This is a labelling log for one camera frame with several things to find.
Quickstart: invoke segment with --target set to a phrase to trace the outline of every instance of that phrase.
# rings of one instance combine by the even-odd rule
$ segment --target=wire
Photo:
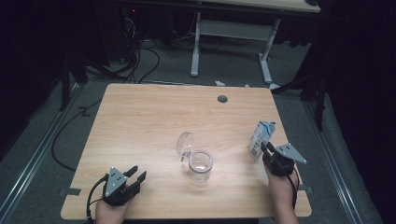
[[[92,205],[93,203],[97,203],[99,201],[102,201],[103,199],[96,199],[95,201],[91,202],[90,205]]]
[[[113,73],[115,73],[115,74],[120,74],[120,73],[126,72],[126,71],[128,71],[129,69],[133,68],[133,67],[135,66],[135,63],[136,63],[136,56],[135,56],[134,54],[132,54],[131,60],[128,62],[128,64],[125,65],[124,67],[122,67],[122,68],[120,68],[120,69],[114,71]],[[91,74],[91,75],[95,75],[95,76],[103,76],[103,77],[106,76],[104,73],[99,72],[99,71],[96,71],[96,70],[92,70],[92,69],[89,68],[89,67],[85,67],[85,72],[87,72],[87,73],[89,73],[89,74]]]
[[[61,135],[61,133],[62,133],[62,131],[64,130],[64,128],[65,128],[71,121],[73,121],[73,120],[74,120],[76,117],[78,117],[79,115],[84,114],[85,112],[87,112],[88,109],[90,109],[90,108],[93,107],[94,105],[97,105],[97,104],[98,104],[99,102],[101,102],[101,101],[102,101],[102,99],[100,99],[99,101],[93,103],[93,104],[90,105],[90,106],[83,107],[83,110],[82,110],[82,111],[80,111],[80,112],[77,113],[75,116],[73,116],[73,118],[71,118],[69,121],[67,121],[67,122],[64,124],[64,126],[62,126],[62,128],[59,130],[59,132],[56,133],[55,138],[53,139],[53,142],[52,142],[52,145],[51,145],[51,155],[52,155],[52,158],[56,161],[56,163],[58,163],[59,165],[61,165],[63,168],[65,168],[65,169],[67,169],[67,170],[70,170],[70,171],[73,171],[73,172],[76,171],[75,168],[72,168],[72,167],[70,167],[70,166],[68,166],[68,165],[65,165],[64,163],[62,163],[61,161],[59,161],[58,158],[56,157],[56,154],[55,154],[55,143],[56,143],[56,141],[58,140],[59,135]]]
[[[239,77],[235,77],[235,79],[237,79],[237,80],[239,80],[239,81],[245,83],[245,86],[248,86],[248,83],[247,83],[245,80],[243,80],[243,79],[241,79],[241,78],[239,78]]]
[[[153,53],[157,56],[158,61],[157,61],[157,63],[155,64],[155,66],[154,66],[151,70],[149,70],[145,75],[143,75],[143,76],[139,79],[139,82],[137,82],[137,84],[140,84],[140,83],[142,82],[142,80],[143,80],[146,76],[148,76],[152,71],[154,71],[154,70],[158,67],[158,64],[160,63],[160,55],[158,55],[157,52],[155,52],[155,51],[152,50],[152,49],[146,49],[146,50],[153,52]]]
[[[138,49],[137,52],[137,62],[136,65],[134,66],[134,69],[131,71],[131,73],[125,78],[125,80],[123,81],[123,83],[127,82],[129,79],[129,83],[131,83],[132,78],[134,79],[134,71],[136,70],[137,66],[139,66],[140,64],[140,48]]]
[[[93,224],[93,219],[92,219],[92,215],[91,215],[91,209],[90,206],[92,203],[97,202],[98,200],[94,201],[91,203],[91,197],[93,192],[95,191],[95,189],[102,183],[108,180],[108,174],[105,174],[104,177],[102,177],[98,182],[96,182],[95,185],[93,185],[91,191],[90,191],[90,195],[88,196],[88,200],[87,200],[87,220],[88,223]]]
[[[206,47],[204,47],[203,45],[200,44],[200,48],[201,49],[215,50],[215,49],[220,48],[223,45],[223,43],[224,43],[224,38],[223,37],[217,37],[217,36],[214,37],[214,36],[208,36],[208,35],[204,35],[204,37],[205,37],[206,40],[208,40],[208,41],[210,41],[212,43],[215,43],[218,40],[219,44],[217,46],[215,46],[214,48],[206,48]]]
[[[291,187],[293,188],[293,199],[292,199],[292,205],[293,205],[293,209],[295,209],[296,207],[296,202],[297,202],[297,191],[298,188],[300,187],[300,177],[298,176],[298,173],[296,171],[295,168],[293,168],[294,172],[297,175],[297,187],[294,185],[293,181],[291,180],[289,175],[286,175],[286,178],[289,180],[289,182],[291,183]]]
[[[136,33],[136,27],[134,26],[134,22],[131,19],[127,18],[127,17],[125,17],[124,19],[127,20],[128,22],[130,22],[129,27],[127,29],[127,33],[129,33],[129,31],[130,31],[132,26],[134,27],[134,31],[132,33],[132,41],[134,41],[134,34]],[[131,42],[130,42],[130,40],[128,38],[128,35],[125,34],[125,33],[124,33],[124,35],[126,37],[126,41],[127,41],[128,46],[129,46],[131,44]]]
[[[189,36],[189,34],[191,33],[192,28],[194,27],[196,17],[197,17],[197,13],[195,12],[194,13],[194,17],[192,18],[192,23],[191,23],[191,26],[190,26],[190,30],[184,36],[182,36],[181,38],[175,39],[174,42],[177,42],[179,40],[190,39],[191,37],[195,36],[195,35],[190,35]]]

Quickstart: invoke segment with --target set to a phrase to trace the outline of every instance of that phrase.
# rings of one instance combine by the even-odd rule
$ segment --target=transparent container
[[[177,141],[177,153],[181,156],[181,161],[189,159],[189,177],[196,182],[204,182],[210,176],[213,158],[207,151],[192,151],[193,143],[193,133],[183,133]]]

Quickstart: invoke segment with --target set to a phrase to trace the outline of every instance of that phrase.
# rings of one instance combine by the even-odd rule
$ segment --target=black cable
[[[149,70],[145,75],[143,75],[143,76],[140,78],[140,80],[139,80],[139,82],[137,82],[137,84],[140,84],[140,83],[142,82],[142,80],[143,80],[146,76],[148,76],[152,71],[154,71],[154,69],[156,69],[156,68],[158,67],[158,64],[160,63],[160,55],[158,55],[157,52],[155,52],[155,51],[152,50],[152,49],[146,49],[146,50],[153,52],[153,53],[157,56],[158,61],[157,61],[157,63],[155,64],[155,66],[154,66],[151,70]]]
[[[194,41],[191,41],[189,45],[181,45],[181,44],[177,43],[177,41],[188,40],[188,39],[190,39],[190,38],[192,38],[192,37],[195,37],[195,34],[194,34],[194,35],[190,35],[190,36],[189,36],[189,34],[191,33],[192,28],[194,27],[196,17],[197,17],[197,12],[194,13],[194,17],[192,18],[192,22],[191,22],[191,26],[190,26],[189,31],[188,31],[185,35],[183,35],[181,38],[179,38],[179,39],[174,39],[173,42],[174,42],[175,44],[177,44],[177,45],[179,45],[179,46],[191,46],[192,44],[194,44]]]
[[[71,53],[70,56],[72,57],[73,60],[76,60],[76,62],[80,63],[81,65],[90,65],[94,69],[98,70],[99,72],[103,73],[104,75],[114,78],[114,79],[125,79],[125,77],[120,76],[119,74],[110,71],[109,69],[103,67],[101,64],[96,63],[94,61],[91,61],[88,58],[85,58],[82,55],[76,54],[76,53]]]
[[[90,205],[92,205],[93,203],[97,203],[99,201],[102,201],[103,199],[96,199],[95,201],[91,202]]]
[[[93,224],[93,219],[92,219],[92,215],[91,215],[91,209],[90,209],[90,206],[91,206],[91,197],[92,197],[92,194],[93,194],[93,191],[102,183],[102,182],[105,182],[105,181],[107,181],[108,180],[108,174],[105,174],[105,176],[104,177],[102,177],[102,179],[100,179],[98,182],[96,182],[96,184],[95,185],[93,185],[93,187],[92,187],[92,189],[91,189],[91,192],[90,192],[90,195],[88,196],[88,201],[87,201],[87,220],[88,220],[88,223],[90,223],[90,224]]]
[[[245,83],[245,85],[248,85],[248,83],[247,83],[245,80],[243,80],[243,79],[241,79],[241,78],[239,78],[239,77],[235,77],[235,79],[237,79],[237,80],[239,80],[239,81]]]
[[[291,178],[290,178],[289,175],[286,175],[286,178],[289,180],[289,182],[291,183],[291,187],[293,188],[292,205],[293,205],[293,209],[295,209],[295,207],[296,207],[296,202],[297,202],[297,191],[298,191],[298,188],[299,188],[299,186],[300,186],[300,177],[298,176],[298,173],[297,173],[296,169],[293,168],[293,170],[294,170],[294,172],[295,172],[296,175],[297,175],[297,188],[296,188],[296,186],[294,185],[294,183],[293,183],[293,181],[291,180]]]
[[[224,38],[223,38],[223,37],[217,37],[217,36],[214,37],[214,36],[206,36],[206,35],[204,35],[203,37],[205,37],[206,40],[211,41],[211,42],[213,42],[213,43],[215,43],[216,40],[218,40],[218,41],[219,41],[219,44],[218,44],[217,46],[215,46],[214,48],[206,48],[206,47],[204,47],[204,46],[202,46],[202,45],[200,44],[200,48],[201,48],[201,49],[215,50],[215,49],[220,48],[220,47],[223,45],[223,43],[224,43]]]
[[[60,135],[61,132],[64,130],[64,128],[65,128],[71,121],[73,121],[73,120],[74,120],[76,117],[78,117],[79,115],[84,114],[88,109],[90,109],[90,108],[93,107],[94,105],[97,105],[97,104],[98,104],[99,102],[101,102],[101,101],[102,101],[102,99],[100,99],[99,101],[95,102],[94,104],[92,104],[92,105],[90,105],[90,106],[83,107],[84,109],[83,109],[82,111],[80,111],[79,113],[77,113],[73,118],[71,118],[69,121],[67,121],[67,122],[64,124],[64,126],[62,126],[62,128],[59,130],[59,132],[56,133],[55,138],[54,138],[53,141],[52,141],[52,145],[51,145],[51,155],[52,155],[52,158],[56,161],[56,163],[58,163],[59,165],[61,165],[61,166],[64,167],[64,168],[66,168],[67,170],[70,170],[70,171],[73,171],[73,172],[76,171],[75,168],[72,168],[72,167],[70,167],[70,166],[68,166],[68,165],[63,164],[62,162],[60,162],[60,161],[58,160],[58,158],[56,158],[56,155],[55,155],[55,143],[56,143],[56,140],[58,139],[59,135]]]
[[[137,63],[136,63],[136,65],[134,66],[134,69],[131,71],[131,73],[125,78],[125,80],[124,80],[122,83],[127,82],[128,79],[129,79],[129,83],[131,83],[132,78],[134,78],[134,71],[136,70],[137,66],[139,66],[139,64],[140,64],[140,48],[138,49],[137,55],[138,55],[138,56],[137,56]]]
[[[124,66],[124,67],[122,67],[122,68],[120,68],[120,69],[118,69],[118,70],[116,70],[116,71],[113,72],[113,71],[110,71],[110,70],[107,69],[107,68],[104,68],[104,67],[101,66],[101,65],[89,63],[94,69],[97,70],[97,72],[91,70],[91,69],[88,68],[88,67],[85,67],[85,71],[86,71],[87,73],[89,73],[89,74],[96,75],[96,76],[108,76],[108,77],[113,77],[113,78],[117,78],[117,79],[120,79],[120,78],[125,78],[125,79],[127,79],[127,77],[121,77],[121,76],[120,76],[120,73],[126,72],[126,71],[130,70],[131,68],[136,67],[137,59],[136,59],[136,56],[135,56],[135,54],[134,54],[134,50],[140,48],[141,42],[138,41],[139,38],[140,38],[140,34],[137,34],[137,35],[136,35],[136,38],[135,38],[136,41],[133,42],[132,44],[130,44],[130,45],[127,47],[128,54],[131,54],[131,56],[128,56],[128,57],[130,57],[130,61],[128,62],[128,64],[127,64],[126,66]]]

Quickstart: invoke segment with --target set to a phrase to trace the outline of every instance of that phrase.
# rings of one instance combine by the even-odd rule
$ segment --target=table leg
[[[197,12],[197,22],[195,27],[195,46],[194,46],[194,53],[192,54],[192,63],[191,63],[192,77],[198,77],[200,35],[201,35],[201,12]]]
[[[264,81],[267,84],[272,83],[270,70],[268,69],[268,64],[267,64],[267,58],[268,58],[268,54],[270,52],[271,46],[274,42],[279,23],[280,23],[280,19],[276,19],[273,27],[271,28],[270,34],[268,36],[266,46],[265,46],[264,50],[262,51],[262,53],[259,54],[260,64],[262,66],[262,75],[264,76]]]

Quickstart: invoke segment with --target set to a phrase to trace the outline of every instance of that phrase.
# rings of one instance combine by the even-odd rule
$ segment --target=wooden table
[[[320,7],[312,7],[305,0],[199,0],[200,2],[239,5],[244,7],[266,7],[271,9],[320,12]]]
[[[218,101],[219,95],[228,98]],[[288,143],[271,92],[264,88],[110,84],[100,105],[62,209],[65,219],[84,219],[92,186],[111,166],[147,171],[126,218],[237,218],[274,214],[262,161],[248,144],[259,120],[276,122],[272,143]],[[176,152],[177,139],[194,134],[194,149],[214,158],[211,176],[196,184]],[[92,200],[99,199],[102,186]],[[311,207],[299,191],[296,214]]]

